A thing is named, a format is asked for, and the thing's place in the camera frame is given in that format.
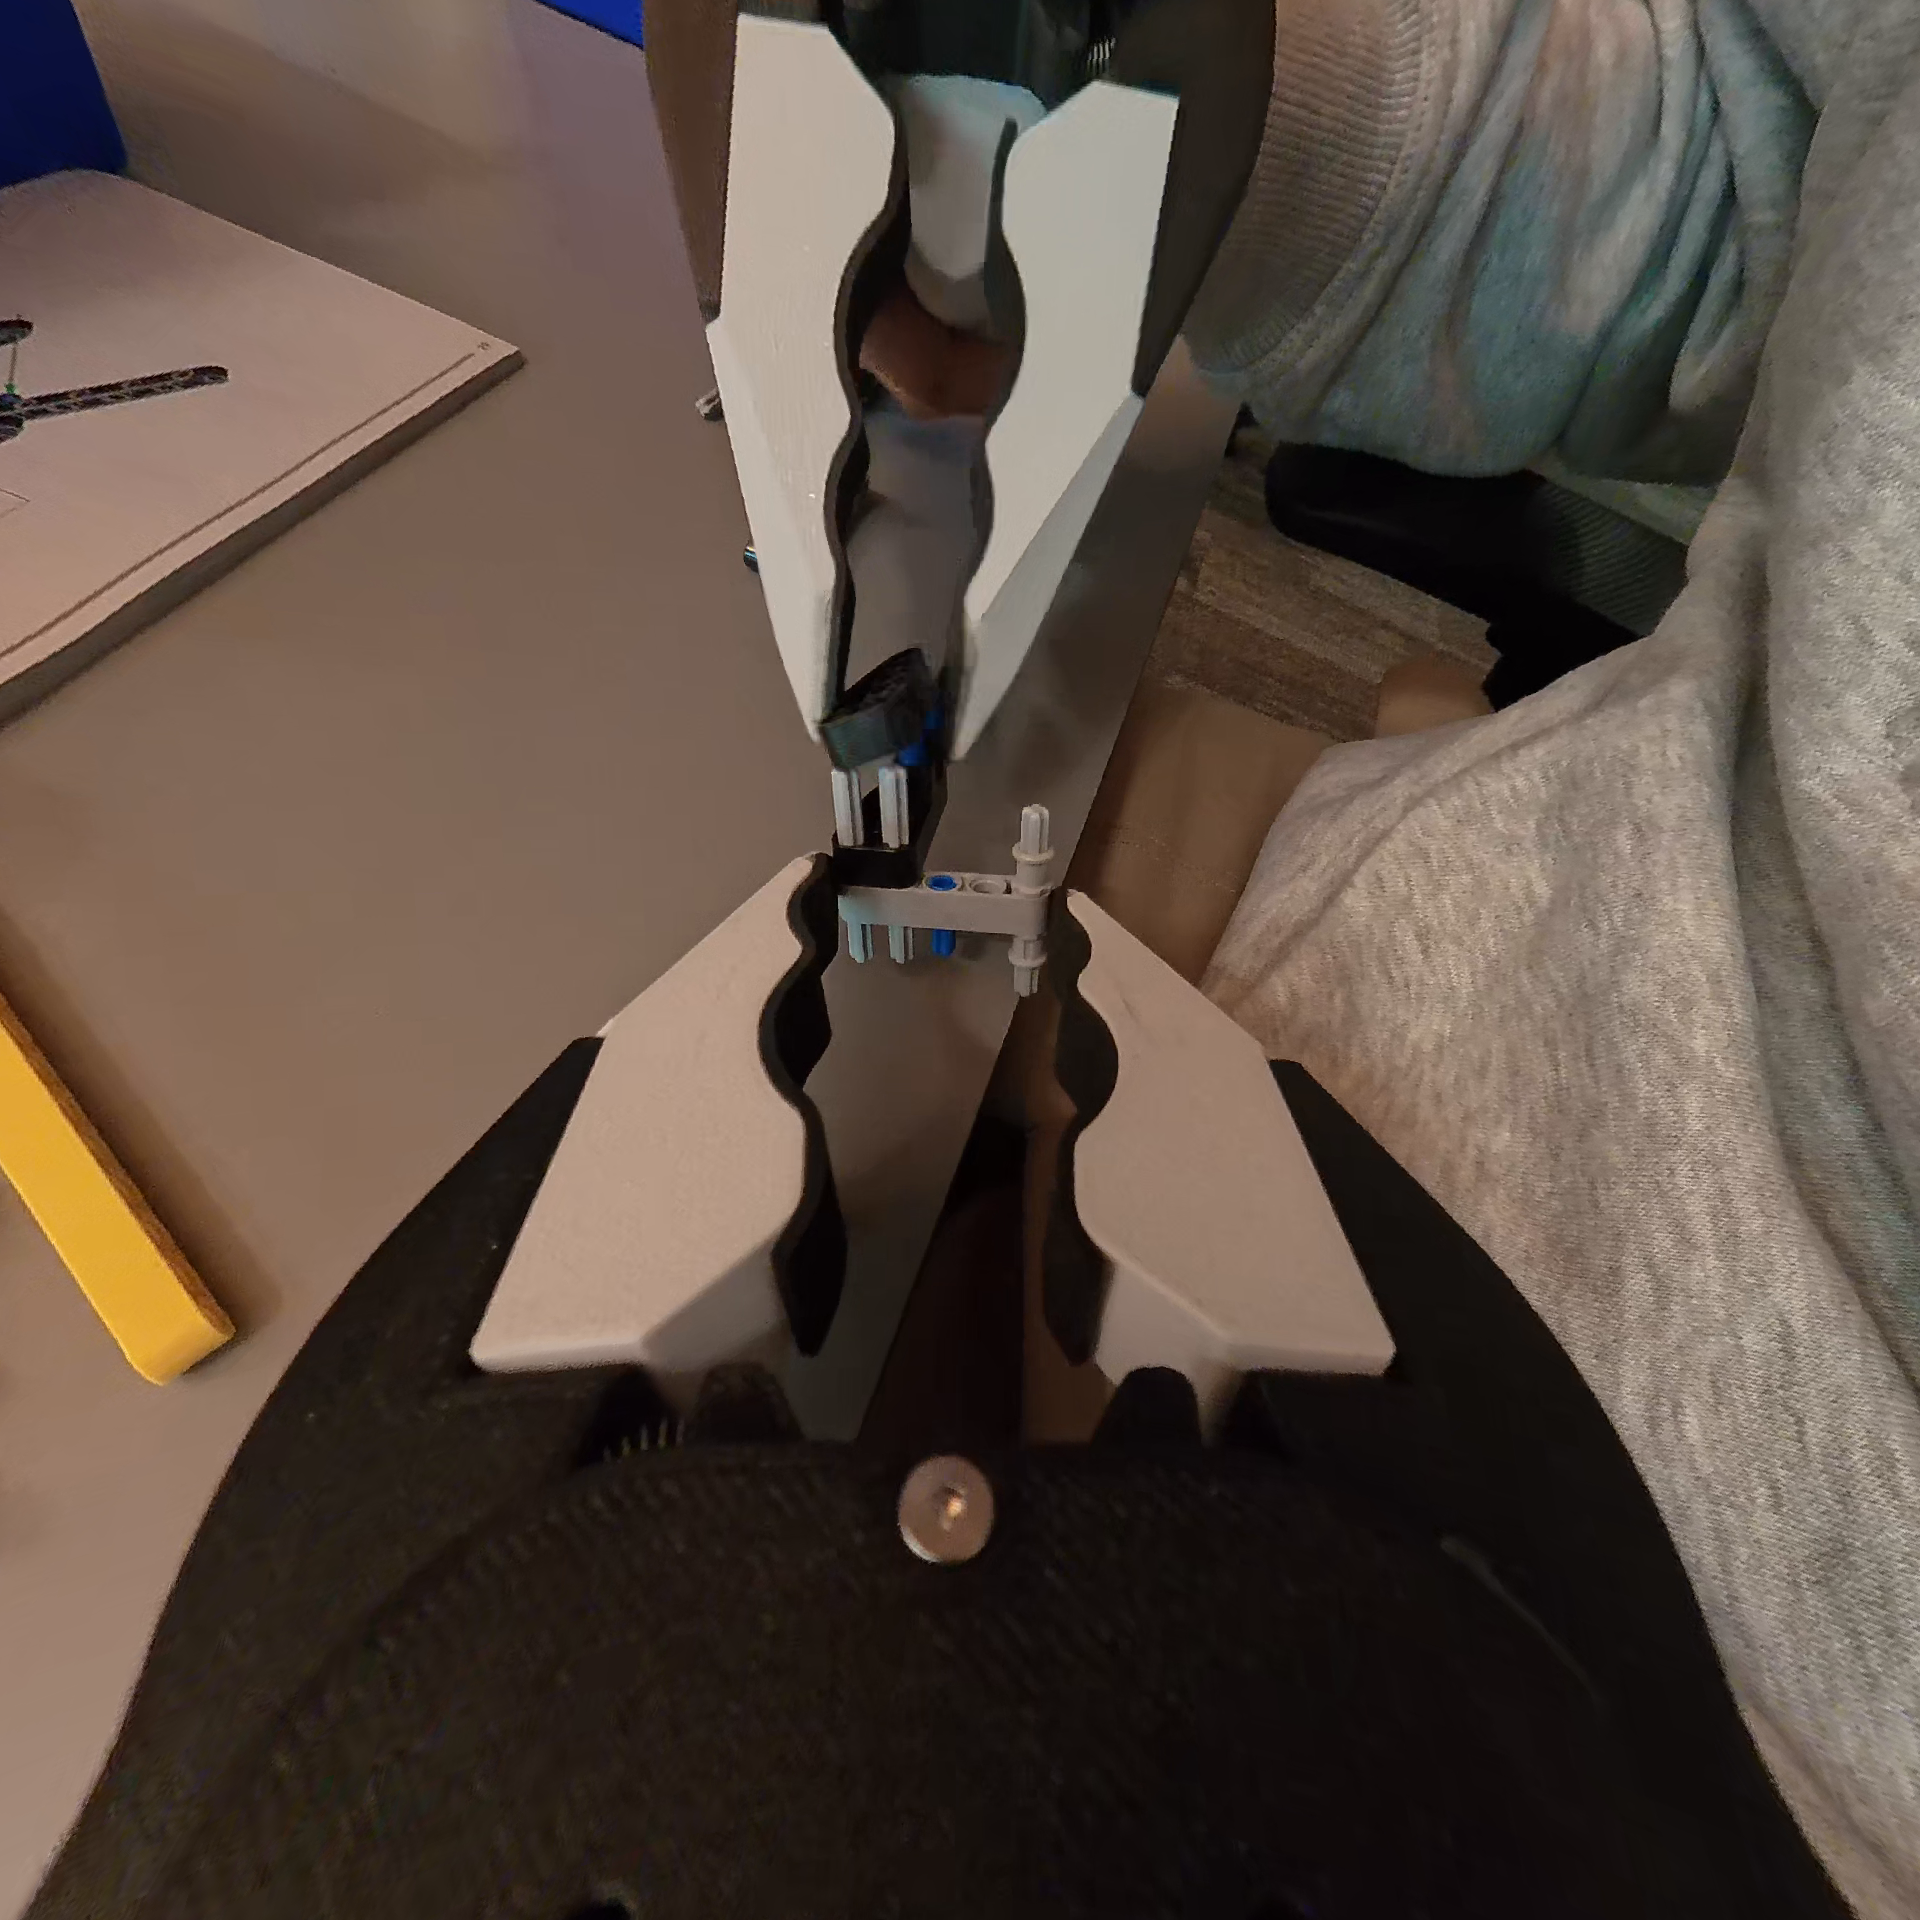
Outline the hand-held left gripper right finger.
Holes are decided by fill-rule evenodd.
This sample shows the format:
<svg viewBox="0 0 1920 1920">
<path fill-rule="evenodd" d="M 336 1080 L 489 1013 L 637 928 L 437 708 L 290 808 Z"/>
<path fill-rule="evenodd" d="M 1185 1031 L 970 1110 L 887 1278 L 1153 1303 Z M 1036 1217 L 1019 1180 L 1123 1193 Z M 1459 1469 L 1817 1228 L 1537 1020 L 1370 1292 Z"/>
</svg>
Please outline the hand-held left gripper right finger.
<svg viewBox="0 0 1920 1920">
<path fill-rule="evenodd" d="M 1383 1375 L 1373 1292 L 1273 1063 L 1081 892 L 1050 934 L 1072 1104 L 1048 1213 L 1048 1331 L 1111 1384 Z"/>
</svg>

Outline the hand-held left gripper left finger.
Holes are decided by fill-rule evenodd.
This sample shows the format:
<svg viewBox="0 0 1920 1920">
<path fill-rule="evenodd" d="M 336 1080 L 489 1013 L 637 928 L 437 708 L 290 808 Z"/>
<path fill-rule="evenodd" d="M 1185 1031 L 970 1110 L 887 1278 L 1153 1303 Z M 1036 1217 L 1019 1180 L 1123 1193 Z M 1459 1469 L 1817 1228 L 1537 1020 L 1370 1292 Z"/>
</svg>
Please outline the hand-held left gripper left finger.
<svg viewBox="0 0 1920 1920">
<path fill-rule="evenodd" d="M 849 1229 L 807 1078 L 837 947 L 831 861 L 795 856 L 602 1029 L 475 1366 L 701 1379 L 823 1349 Z"/>
</svg>

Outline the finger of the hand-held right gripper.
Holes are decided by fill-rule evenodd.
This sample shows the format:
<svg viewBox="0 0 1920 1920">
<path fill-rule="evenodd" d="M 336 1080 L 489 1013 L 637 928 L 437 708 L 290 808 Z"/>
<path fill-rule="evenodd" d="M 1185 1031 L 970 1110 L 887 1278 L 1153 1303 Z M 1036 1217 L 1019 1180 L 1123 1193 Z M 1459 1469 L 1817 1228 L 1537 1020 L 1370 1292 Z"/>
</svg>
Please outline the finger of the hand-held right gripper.
<svg viewBox="0 0 1920 1920">
<path fill-rule="evenodd" d="M 800 720 L 828 742 L 851 638 L 858 277 L 906 192 L 897 109 L 821 17 L 736 20 L 711 367 Z"/>
<path fill-rule="evenodd" d="M 984 445 L 988 541 L 965 591 L 953 761 L 1018 684 L 1146 407 L 1137 357 L 1178 112 L 1172 93 L 1093 81 L 1018 133 L 1000 171 L 1021 342 Z"/>
</svg>

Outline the black lego beam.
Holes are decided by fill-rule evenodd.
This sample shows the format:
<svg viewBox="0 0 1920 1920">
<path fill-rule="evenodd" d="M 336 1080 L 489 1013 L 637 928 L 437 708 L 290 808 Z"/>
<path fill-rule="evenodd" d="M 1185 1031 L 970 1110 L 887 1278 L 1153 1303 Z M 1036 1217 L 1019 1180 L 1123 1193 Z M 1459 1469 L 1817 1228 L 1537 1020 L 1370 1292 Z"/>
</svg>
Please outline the black lego beam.
<svg viewBox="0 0 1920 1920">
<path fill-rule="evenodd" d="M 839 893 L 923 879 L 946 805 L 946 745 L 945 686 L 919 647 L 880 661 L 823 720 Z"/>
</svg>

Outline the grey lego beam with pins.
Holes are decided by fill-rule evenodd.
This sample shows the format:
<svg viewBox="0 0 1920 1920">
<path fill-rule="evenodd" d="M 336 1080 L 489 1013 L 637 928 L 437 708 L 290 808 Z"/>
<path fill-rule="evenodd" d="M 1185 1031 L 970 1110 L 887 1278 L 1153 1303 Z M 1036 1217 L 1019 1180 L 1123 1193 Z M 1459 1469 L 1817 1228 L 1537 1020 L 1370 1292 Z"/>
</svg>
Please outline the grey lego beam with pins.
<svg viewBox="0 0 1920 1920">
<path fill-rule="evenodd" d="M 831 791 L 831 865 L 849 957 L 864 965 L 885 952 L 906 965 L 955 957 L 965 939 L 1000 941 L 1016 995 L 1039 990 L 1056 889 L 1044 805 L 1021 808 L 1009 872 L 943 871 L 930 856 L 946 800 L 943 765 L 880 758 L 869 769 L 835 767 Z"/>
</svg>

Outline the yellow lego beam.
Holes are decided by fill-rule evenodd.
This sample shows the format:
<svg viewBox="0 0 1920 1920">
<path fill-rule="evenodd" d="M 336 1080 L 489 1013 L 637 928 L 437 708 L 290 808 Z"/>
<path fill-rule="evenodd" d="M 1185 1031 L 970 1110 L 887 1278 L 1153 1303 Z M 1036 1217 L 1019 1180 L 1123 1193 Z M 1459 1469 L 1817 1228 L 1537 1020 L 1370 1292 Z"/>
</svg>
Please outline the yellow lego beam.
<svg viewBox="0 0 1920 1920">
<path fill-rule="evenodd" d="M 167 1384 L 233 1339 L 228 1312 L 9 1005 L 2 1169 L 145 1381 Z"/>
</svg>

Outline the person's right hand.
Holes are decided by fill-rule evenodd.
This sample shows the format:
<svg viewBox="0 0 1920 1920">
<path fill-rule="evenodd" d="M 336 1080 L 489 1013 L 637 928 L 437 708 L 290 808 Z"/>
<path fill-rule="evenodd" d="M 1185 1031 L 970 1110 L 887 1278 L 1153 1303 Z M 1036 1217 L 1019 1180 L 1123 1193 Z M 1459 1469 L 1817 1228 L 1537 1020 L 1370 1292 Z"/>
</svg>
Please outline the person's right hand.
<svg viewBox="0 0 1920 1920">
<path fill-rule="evenodd" d="M 973 417 L 995 407 L 1012 355 L 936 317 L 901 281 L 876 307 L 858 360 L 915 417 Z"/>
</svg>

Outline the open instruction booklet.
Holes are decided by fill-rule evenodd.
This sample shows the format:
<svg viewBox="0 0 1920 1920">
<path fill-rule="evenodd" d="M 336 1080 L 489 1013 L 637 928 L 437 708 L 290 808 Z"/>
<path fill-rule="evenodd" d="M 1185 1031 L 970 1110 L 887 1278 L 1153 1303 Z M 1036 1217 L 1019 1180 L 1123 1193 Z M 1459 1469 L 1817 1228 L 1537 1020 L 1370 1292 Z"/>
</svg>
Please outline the open instruction booklet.
<svg viewBox="0 0 1920 1920">
<path fill-rule="evenodd" d="M 98 171 L 5 188 L 2 269 L 8 721 L 523 363 Z"/>
</svg>

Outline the blue storage bin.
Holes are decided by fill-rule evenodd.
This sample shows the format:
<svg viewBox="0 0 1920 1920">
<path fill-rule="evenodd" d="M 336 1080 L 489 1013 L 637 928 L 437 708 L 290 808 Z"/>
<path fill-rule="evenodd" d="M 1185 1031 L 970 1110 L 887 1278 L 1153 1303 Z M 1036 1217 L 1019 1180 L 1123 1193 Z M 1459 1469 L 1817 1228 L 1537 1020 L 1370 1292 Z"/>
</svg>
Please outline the blue storage bin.
<svg viewBox="0 0 1920 1920">
<path fill-rule="evenodd" d="M 128 149 L 71 3 L 2 3 L 2 188 L 123 174 Z"/>
</svg>

